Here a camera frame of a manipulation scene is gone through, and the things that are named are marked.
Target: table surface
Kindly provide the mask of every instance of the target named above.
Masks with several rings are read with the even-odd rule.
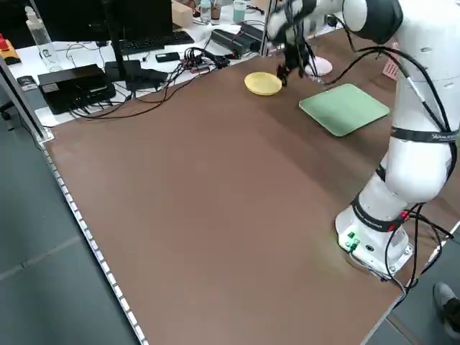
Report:
[[[254,21],[262,21],[265,22],[265,16],[262,16],[258,11],[247,11],[245,19],[248,21],[248,24],[253,25],[259,29],[263,30],[264,25]],[[173,72],[177,66],[177,62],[171,63],[158,63],[155,59],[156,54],[160,54],[162,52],[179,52],[183,56],[183,52],[189,47],[204,47],[206,42],[208,41],[211,31],[213,29],[225,29],[225,26],[234,25],[233,23],[233,5],[223,6],[221,11],[221,19],[219,20],[218,25],[202,25],[202,24],[193,24],[190,28],[185,29],[185,31],[195,40],[195,43],[192,45],[171,45],[165,47],[164,50],[155,50],[152,51],[151,54],[148,56],[148,59],[145,63],[141,63],[142,68],[144,69],[155,69],[161,70],[163,72]],[[55,46],[59,50],[58,56],[60,58],[61,66],[64,69],[74,68],[75,66],[72,64],[70,59],[66,58],[66,47],[69,47],[71,44],[75,42],[56,42]],[[90,65],[90,64],[97,64],[100,68],[104,68],[104,63],[108,61],[115,61],[114,51],[111,46],[102,47],[101,53],[97,49],[96,43],[94,42],[84,42],[84,45],[87,48],[92,50],[87,50],[83,47],[73,46],[71,50],[69,50],[68,55],[71,56],[75,62],[77,67]],[[217,45],[214,42],[210,42],[207,47],[207,50],[212,52],[216,55],[224,55],[229,54],[230,51],[227,50],[225,47]],[[31,75],[34,77],[35,81],[38,82],[37,76],[39,74],[48,73],[48,70],[45,64],[41,61],[40,56],[38,54],[37,47],[26,47],[22,49],[18,49],[17,53],[21,58],[22,63],[17,65],[9,66],[11,73],[15,78],[22,77],[23,75]],[[141,60],[144,57],[147,57],[148,52],[143,52],[139,54],[130,55],[129,58],[131,60]],[[231,63],[240,63],[241,61],[245,61],[251,57],[246,57],[241,60],[232,60]],[[178,83],[182,83],[184,81],[190,80],[194,75],[189,72],[185,72],[182,74],[178,79]],[[116,89],[119,91],[117,95],[113,97],[112,101],[123,101],[124,96],[129,92],[124,88],[126,84],[124,82],[118,82],[115,84]],[[154,89],[146,90],[145,92],[139,92],[139,94],[144,95],[151,92],[155,92]],[[98,111],[98,107],[90,107],[92,112]],[[53,115],[51,113],[50,108],[45,107],[42,109],[36,110],[36,114],[39,120],[42,122],[43,125],[53,127],[57,124],[62,124],[67,121],[74,120],[74,117],[69,113],[64,113],[60,115]]]
[[[352,60],[347,42],[315,42],[335,75]],[[365,59],[344,82],[391,107],[384,64]],[[317,83],[293,75],[276,96],[248,92],[248,73],[276,66],[251,59],[144,116],[72,121],[47,143],[151,344],[358,344],[400,295],[352,267],[334,229],[385,153],[390,117],[332,137],[298,107]],[[448,184],[424,213],[452,227],[458,171]],[[421,237],[419,262],[433,245]]]

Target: yellow bowl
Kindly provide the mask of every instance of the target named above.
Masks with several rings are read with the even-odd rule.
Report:
[[[259,96],[275,95],[282,88],[281,80],[266,72],[251,73],[246,76],[244,83],[249,91]]]

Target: black box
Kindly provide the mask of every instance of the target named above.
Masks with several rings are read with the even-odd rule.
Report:
[[[39,89],[54,115],[115,97],[114,85],[96,64],[38,76]]]

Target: cable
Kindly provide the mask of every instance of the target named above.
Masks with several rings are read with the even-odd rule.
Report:
[[[354,47],[353,40],[351,39],[350,29],[347,27],[347,25],[344,23],[342,19],[338,18],[334,14],[332,14],[332,17],[334,17],[336,21],[339,22],[340,25],[345,29],[346,37],[348,38],[351,50],[353,50],[353,52],[357,52],[357,50]]]
[[[439,247],[439,250],[438,250],[438,254],[436,254],[436,256],[433,258],[433,260],[431,260],[431,262],[429,262],[425,268],[422,270],[422,272],[420,273],[420,275],[423,275],[425,274],[426,271],[428,271],[430,268],[432,268],[432,266],[438,261],[438,259],[441,257],[441,255],[443,254],[443,244],[442,244],[442,241],[441,241],[441,238],[438,234],[438,232],[436,231],[436,229],[434,228],[433,224],[431,224],[431,228],[433,230],[433,233],[435,234],[436,236],[436,241],[438,242],[438,247]]]
[[[390,243],[391,241],[393,240],[393,237],[395,237],[395,234],[396,234],[396,231],[397,230],[394,230],[391,235],[390,235],[390,238],[388,239],[388,242],[387,242],[387,245],[385,246],[385,268],[387,269],[387,274],[388,276],[390,277],[391,281],[393,281],[400,289],[401,289],[401,292],[402,292],[402,297],[400,298],[400,300],[396,303],[395,305],[395,308],[401,304],[401,302],[403,302],[405,300],[405,298],[408,296],[408,292],[407,290],[405,289],[404,285],[399,281],[397,280],[393,274],[391,273],[390,271],[390,267],[388,266],[388,249],[390,248]]]
[[[439,97],[438,91],[436,90],[436,87],[434,86],[434,83],[431,80],[431,77],[429,76],[429,74],[426,71],[426,69],[415,58],[413,58],[411,55],[409,55],[409,54],[407,54],[405,52],[401,52],[400,50],[390,48],[390,47],[385,47],[385,46],[366,47],[366,48],[362,48],[360,50],[356,50],[354,45],[353,45],[353,41],[352,41],[351,35],[350,35],[350,30],[347,27],[347,25],[340,18],[338,18],[337,16],[333,16],[333,17],[344,27],[345,32],[346,32],[346,36],[348,37],[350,47],[354,52],[369,52],[369,51],[377,51],[379,53],[382,53],[384,51],[385,52],[391,52],[392,54],[399,55],[400,57],[402,57],[402,58],[406,59],[407,61],[409,61],[410,63],[412,63],[422,73],[422,75],[425,78],[425,80],[426,80],[431,92],[433,93],[433,96],[434,96],[434,98],[436,100],[436,103],[438,104],[439,111],[441,112],[441,117],[443,119],[444,125],[442,125],[440,123],[440,121],[438,120],[438,118],[436,117],[434,112],[429,108],[429,106],[426,103],[426,101],[424,99],[421,99],[420,101],[422,102],[423,108],[428,112],[428,115],[436,123],[436,126],[439,128],[439,130],[441,132],[451,132],[451,127],[450,127],[450,124],[449,124],[449,120],[447,119],[446,110],[445,110],[444,105],[443,105],[443,103],[441,101],[441,98]],[[389,55],[387,55],[387,56],[396,65],[398,65],[398,67],[400,68],[401,72],[404,71],[401,68],[402,65],[399,63],[399,61],[397,61],[397,59],[395,59],[393,56],[391,56],[391,57]],[[409,75],[408,75],[407,71],[405,72],[405,77],[407,79],[409,78]],[[410,81],[411,87],[414,87],[413,82],[411,80],[409,80],[409,81]],[[448,171],[447,180],[451,177],[452,173],[454,172],[456,162],[458,160],[458,151],[457,151],[455,143],[452,142],[452,143],[449,143],[448,145],[449,145],[449,149],[451,151],[451,159],[452,159],[452,161],[451,161],[451,165],[450,165],[450,168],[449,168],[449,171]]]
[[[366,264],[365,262],[363,262],[363,261],[361,261],[360,259],[358,259],[357,257],[355,257],[355,256],[353,255],[353,252],[350,252],[350,253],[349,253],[349,256],[350,256],[351,260],[352,260],[355,264],[357,264],[357,265],[363,267],[366,271],[372,272],[374,275],[376,275],[376,276],[379,277],[380,279],[386,280],[385,277],[382,275],[381,272],[378,272],[378,271],[374,270],[373,267],[369,266],[369,265]]]
[[[245,24],[248,24],[248,25],[255,25],[256,23],[257,24],[262,24],[265,26],[265,22],[263,22],[262,20],[256,20],[256,19],[248,19],[248,20],[244,20],[243,22],[241,23],[245,23]]]
[[[208,26],[205,22],[202,22],[200,18],[194,19],[193,23],[197,24],[197,25],[206,25],[206,26]]]
[[[149,60],[150,53],[151,53],[151,52],[148,52],[147,55],[145,55],[145,56],[142,58],[142,62],[143,62],[143,63],[146,63],[146,62]]]
[[[24,125],[22,122],[22,116],[21,114],[18,114],[19,117],[19,122],[21,123],[22,128],[26,130],[27,133],[29,133],[29,136],[32,138],[32,141],[34,142],[34,146],[37,148],[37,150],[43,152],[43,149],[40,147],[40,145],[37,143],[37,140],[35,139],[34,135],[31,133],[31,131],[27,128],[27,126]]]
[[[411,214],[409,216],[412,219],[415,219],[415,215]],[[442,232],[448,239],[454,239],[454,235],[445,230],[443,227],[439,226],[438,224],[430,221],[428,218],[426,218],[423,214],[419,215],[420,221],[422,221],[425,224],[428,224],[432,228],[434,228],[436,231]]]
[[[414,265],[412,268],[412,275],[410,276],[410,281],[406,287],[407,293],[410,289],[414,287],[415,274],[417,272],[417,258],[418,258],[418,221],[420,219],[420,212],[422,211],[423,205],[419,205],[415,213],[415,233],[414,233]]]
[[[246,10],[248,9],[253,9],[254,11],[253,12],[250,12],[250,13],[255,13],[255,12],[259,12],[262,16],[265,14],[265,11],[257,6],[254,6],[254,5],[246,5]]]
[[[209,39],[208,41],[206,42],[206,44],[204,45],[204,48],[203,49],[206,49],[209,45],[209,42],[211,41],[211,38],[212,38],[212,33],[211,33],[211,36],[209,36]]]
[[[126,101],[128,101],[130,99],[130,98],[127,98],[125,100],[125,102],[122,103],[120,106],[117,106],[116,108],[110,110],[109,112],[102,113],[102,114],[99,114],[99,115],[88,116],[87,114],[82,115],[82,114],[78,114],[76,112],[73,112],[73,113],[77,114],[77,115],[79,115],[79,116],[81,116],[81,117],[83,117],[84,119],[87,119],[87,120],[94,120],[94,119],[128,119],[128,118],[136,117],[136,116],[145,114],[145,113],[147,113],[147,112],[149,112],[151,110],[154,110],[154,109],[160,107],[165,102],[169,101],[180,89],[186,87],[187,85],[192,83],[197,78],[200,78],[200,77],[202,77],[204,75],[208,75],[209,73],[211,73],[211,72],[213,72],[215,70],[218,70],[220,68],[224,68],[229,64],[229,61],[225,57],[214,55],[214,54],[208,52],[207,50],[197,48],[197,47],[188,48],[184,53],[184,57],[185,57],[185,62],[178,64],[176,69],[174,69],[174,71],[170,74],[169,79],[166,81],[166,84],[162,89],[162,91],[164,92],[164,95],[163,95],[163,98],[160,101],[145,101],[145,100],[141,100],[141,99],[137,98],[136,92],[133,92],[133,93],[131,93],[129,95],[129,97],[132,97],[132,98],[136,99],[137,101],[141,101],[142,103],[154,104],[154,106],[149,107],[149,108],[147,108],[147,109],[145,109],[143,111],[139,111],[139,112],[137,112],[135,114],[130,114],[130,115],[126,115],[126,116],[108,116],[109,114],[117,111],[121,106],[123,106],[123,104],[126,103]],[[175,82],[176,82],[176,80],[178,79],[178,77],[180,75],[182,75],[189,68],[198,66],[198,65],[200,65],[202,63],[205,63],[205,64],[207,64],[209,66],[209,69],[210,69],[209,72],[207,72],[205,74],[199,73],[194,78],[188,80],[187,82],[185,82],[184,84],[182,84],[181,86],[176,88],[170,95],[168,95],[169,87],[175,85]]]
[[[83,47],[87,50],[99,50],[99,54],[101,55],[101,59],[102,59],[102,62],[103,62],[103,66],[105,65],[105,61],[104,61],[104,58],[102,57],[102,53],[101,53],[101,48],[98,47],[98,48],[88,48],[86,47],[85,45],[82,45],[81,43],[73,43],[71,45],[68,46],[67,50],[65,51],[65,57],[67,58],[67,60],[71,61],[71,63],[73,64],[73,67],[77,68],[77,65],[75,64],[75,61],[73,59],[73,56],[72,55],[69,55],[69,50],[71,49],[71,47],[74,47],[74,46],[79,46],[79,47]]]
[[[233,43],[234,40],[236,40],[238,37],[241,37],[242,35],[244,35],[244,31],[240,31],[238,32],[236,35],[234,35],[234,37],[231,39],[230,43]]]

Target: cup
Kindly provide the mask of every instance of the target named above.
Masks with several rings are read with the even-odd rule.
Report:
[[[221,18],[221,9],[222,9],[222,0],[213,0],[211,2],[211,19],[220,20]]]
[[[235,24],[240,24],[244,21],[246,14],[246,2],[244,0],[233,1],[233,21]]]

